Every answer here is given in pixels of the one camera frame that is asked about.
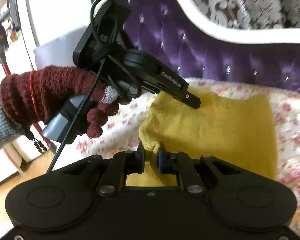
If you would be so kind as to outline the left hand maroon knit glove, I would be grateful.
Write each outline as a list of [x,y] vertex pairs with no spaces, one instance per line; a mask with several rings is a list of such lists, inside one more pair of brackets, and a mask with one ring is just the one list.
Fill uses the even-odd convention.
[[[39,121],[47,124],[74,95],[85,95],[95,80],[94,74],[76,67],[48,66],[38,71],[13,74],[0,84],[0,102],[5,115],[23,129]],[[115,115],[119,104],[125,104],[117,91],[98,81],[91,101],[97,106],[87,114],[86,134],[98,138],[109,116]]]

